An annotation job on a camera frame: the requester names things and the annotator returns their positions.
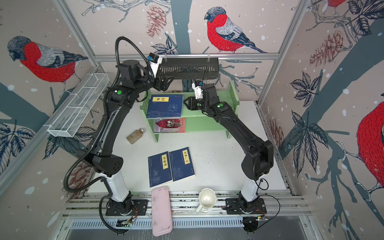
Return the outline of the blue book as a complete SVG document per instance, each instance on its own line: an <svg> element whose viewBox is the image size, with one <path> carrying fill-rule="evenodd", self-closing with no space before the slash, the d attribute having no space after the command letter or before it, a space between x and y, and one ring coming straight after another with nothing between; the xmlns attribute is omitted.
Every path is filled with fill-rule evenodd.
<svg viewBox="0 0 384 240"><path fill-rule="evenodd" d="M173 180L169 152L148 157L150 188Z"/></svg>
<svg viewBox="0 0 384 240"><path fill-rule="evenodd" d="M180 118L183 95L154 95L149 100L147 119Z"/></svg>
<svg viewBox="0 0 384 240"><path fill-rule="evenodd" d="M169 152L173 182L195 176L192 157L188 147Z"/></svg>

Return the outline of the red pink Hamlet book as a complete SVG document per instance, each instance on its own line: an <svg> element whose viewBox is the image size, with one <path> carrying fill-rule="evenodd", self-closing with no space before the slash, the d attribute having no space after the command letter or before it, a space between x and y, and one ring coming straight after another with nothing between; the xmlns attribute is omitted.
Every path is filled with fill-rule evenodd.
<svg viewBox="0 0 384 240"><path fill-rule="evenodd" d="M184 133L186 131L186 118L155 119L154 133Z"/></svg>

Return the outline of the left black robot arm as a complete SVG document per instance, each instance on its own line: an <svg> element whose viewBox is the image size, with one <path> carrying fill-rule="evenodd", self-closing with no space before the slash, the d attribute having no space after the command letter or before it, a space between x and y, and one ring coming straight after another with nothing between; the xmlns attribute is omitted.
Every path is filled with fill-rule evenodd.
<svg viewBox="0 0 384 240"><path fill-rule="evenodd" d="M136 60L120 61L119 43L129 43L143 58L146 65L142 66ZM140 209L132 200L132 193L127 188L121 173L123 158L113 155L113 146L121 125L138 101L140 93L147 93L151 88L165 91L169 88L174 77L157 77L156 68L161 63L159 56L151 53L145 57L140 49L128 38L118 37L115 43L117 61L117 75L112 86L103 98L104 115L93 140L84 150L78 152L78 160L70 167L64 177L64 189L69 193L81 192L97 181L105 184L108 195L99 202L99 216L103 224L118 235L126 233L125 230L115 229L107 223L102 213L104 199L108 199L107 211L122 216L133 214L131 221L137 219ZM70 176L79 163L85 163L95 169L100 177L90 181L82 187L70 187Z"/></svg>

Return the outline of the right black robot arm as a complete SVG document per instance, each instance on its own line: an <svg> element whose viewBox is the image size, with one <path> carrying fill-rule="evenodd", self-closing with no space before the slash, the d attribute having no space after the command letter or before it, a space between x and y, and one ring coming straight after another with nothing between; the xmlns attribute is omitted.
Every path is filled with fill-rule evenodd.
<svg viewBox="0 0 384 240"><path fill-rule="evenodd" d="M205 84L209 67L203 70L193 68L202 76L198 76L192 83L195 95L184 100L184 105L190 111L201 111L204 115L213 118L222 125L238 142L245 153L241 167L249 184L244 184L239 193L239 209L250 214L260 212L257 207L259 201L258 191L264 181L263 176L270 172L274 166L274 146L271 141L263 141L255 135L237 116L233 108L220 101L214 84Z"/></svg>

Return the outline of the green wooden two-tier shelf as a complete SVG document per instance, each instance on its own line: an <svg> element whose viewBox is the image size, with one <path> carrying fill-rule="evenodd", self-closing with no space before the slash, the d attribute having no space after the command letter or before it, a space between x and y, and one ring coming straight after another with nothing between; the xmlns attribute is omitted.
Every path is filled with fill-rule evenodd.
<svg viewBox="0 0 384 240"><path fill-rule="evenodd" d="M149 96L151 98L147 98L143 103L141 103L140 110L142 111L145 120L148 122L148 132L151 133L155 143L159 141L159 136L161 134L167 134L167 133L154 133L154 127L155 127L155 120L157 119L147 119L146 115L148 112L148 106L149 102L152 101L152 94L149 91ZM185 100L188 97L193 97L194 93L192 92L185 92L185 93L175 93L175 94L168 94L168 95L183 95L183 100ZM237 94L237 90L235 88L235 84L233 82L230 82L228 85L227 90L219 90L217 91L218 97L221 101L227 102L231 108L234 110L235 114L238 113L237 107L240 105L240 100ZM223 126L221 126L219 123L217 123L213 118L209 118L205 116L201 110L196 111L190 111L187 109L187 107L183 104L182 108L182 115L181 118L186 118L186 130L185 133L196 133L196 132L213 132L213 131L225 131L227 134L227 138L229 139L231 137L231 134L228 130L226 130Z"/></svg>

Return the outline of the dark grey hanging basket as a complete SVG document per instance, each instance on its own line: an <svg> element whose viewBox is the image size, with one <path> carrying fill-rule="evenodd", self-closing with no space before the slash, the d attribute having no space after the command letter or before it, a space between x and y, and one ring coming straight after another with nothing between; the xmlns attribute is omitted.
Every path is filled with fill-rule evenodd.
<svg viewBox="0 0 384 240"><path fill-rule="evenodd" d="M172 58L159 65L157 77L214 80L219 77L218 58Z"/></svg>

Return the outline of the glass spice jar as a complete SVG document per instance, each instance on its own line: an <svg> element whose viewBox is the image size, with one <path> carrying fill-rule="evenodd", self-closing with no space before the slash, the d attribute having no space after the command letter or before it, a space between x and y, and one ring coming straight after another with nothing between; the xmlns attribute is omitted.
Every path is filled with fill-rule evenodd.
<svg viewBox="0 0 384 240"><path fill-rule="evenodd" d="M130 144L135 144L139 139L143 137L145 133L145 129L140 128L138 130L133 131L131 134L129 134L126 139Z"/></svg>

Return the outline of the white ceramic mug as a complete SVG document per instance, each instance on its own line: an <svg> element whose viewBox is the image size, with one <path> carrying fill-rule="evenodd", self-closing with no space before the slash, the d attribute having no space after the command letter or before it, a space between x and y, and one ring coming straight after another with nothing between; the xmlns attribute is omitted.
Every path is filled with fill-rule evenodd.
<svg viewBox="0 0 384 240"><path fill-rule="evenodd" d="M209 188L205 188L199 193L199 206L196 209L196 214L198 214L202 209L211 209L215 206L217 202L216 193Z"/></svg>

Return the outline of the pink pencil case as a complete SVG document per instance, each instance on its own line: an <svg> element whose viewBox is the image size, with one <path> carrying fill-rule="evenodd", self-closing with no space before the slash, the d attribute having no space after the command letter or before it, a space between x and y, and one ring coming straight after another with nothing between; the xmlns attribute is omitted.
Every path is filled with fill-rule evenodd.
<svg viewBox="0 0 384 240"><path fill-rule="evenodd" d="M152 190L151 204L153 235L169 234L173 230L169 188L163 186Z"/></svg>

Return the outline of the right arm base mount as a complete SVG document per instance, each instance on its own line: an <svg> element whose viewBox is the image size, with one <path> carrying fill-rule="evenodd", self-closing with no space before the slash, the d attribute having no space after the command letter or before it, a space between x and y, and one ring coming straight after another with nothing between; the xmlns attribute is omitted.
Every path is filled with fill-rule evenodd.
<svg viewBox="0 0 384 240"><path fill-rule="evenodd" d="M244 199L226 199L223 210L228 215L266 215L266 205L264 199L256 198L252 202L247 202Z"/></svg>

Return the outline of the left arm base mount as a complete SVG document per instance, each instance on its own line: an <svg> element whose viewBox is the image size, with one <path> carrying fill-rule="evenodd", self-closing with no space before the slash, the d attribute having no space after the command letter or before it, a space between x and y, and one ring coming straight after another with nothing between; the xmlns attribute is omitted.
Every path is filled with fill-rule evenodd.
<svg viewBox="0 0 384 240"><path fill-rule="evenodd" d="M109 200L106 216L144 216L148 207L148 200L127 200L116 202Z"/></svg>

